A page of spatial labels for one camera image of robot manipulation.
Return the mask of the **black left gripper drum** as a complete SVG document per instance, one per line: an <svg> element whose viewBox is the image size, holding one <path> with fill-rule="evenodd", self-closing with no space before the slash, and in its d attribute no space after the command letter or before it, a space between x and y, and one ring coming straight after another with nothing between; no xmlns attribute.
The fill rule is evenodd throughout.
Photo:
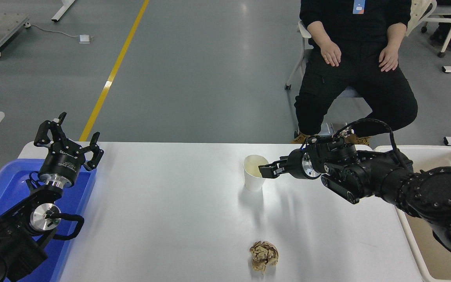
<svg viewBox="0 0 451 282"><path fill-rule="evenodd" d="M83 162L77 153L79 150L80 145L74 142L68 142L66 145L60 142L52 143L43 166L39 170L39 180L46 182L53 175L58 175L64 179L62 181L64 185L74 185Z"/></svg>

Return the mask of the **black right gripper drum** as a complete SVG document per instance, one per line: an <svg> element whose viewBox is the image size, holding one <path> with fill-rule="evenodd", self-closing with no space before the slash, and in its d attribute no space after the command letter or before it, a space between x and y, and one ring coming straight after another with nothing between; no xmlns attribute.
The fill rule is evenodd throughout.
<svg viewBox="0 0 451 282"><path fill-rule="evenodd" d="M304 154L301 149L295 149L287 157L287 172L296 179L307 179L302 164Z"/></svg>

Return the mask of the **person's right hand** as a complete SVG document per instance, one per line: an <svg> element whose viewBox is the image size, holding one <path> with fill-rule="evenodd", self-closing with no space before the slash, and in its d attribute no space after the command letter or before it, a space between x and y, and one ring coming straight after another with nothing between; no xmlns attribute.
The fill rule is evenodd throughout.
<svg viewBox="0 0 451 282"><path fill-rule="evenodd" d="M341 50L336 43L326 40L319 45L321 56L324 62L331 67L340 66Z"/></svg>

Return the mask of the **person's left hand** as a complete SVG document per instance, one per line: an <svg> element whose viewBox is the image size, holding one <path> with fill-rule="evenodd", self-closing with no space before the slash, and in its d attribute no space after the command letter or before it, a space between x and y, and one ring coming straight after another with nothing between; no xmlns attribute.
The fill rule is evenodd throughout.
<svg viewBox="0 0 451 282"><path fill-rule="evenodd" d="M379 55L381 72L394 71L399 66L399 45L389 43Z"/></svg>

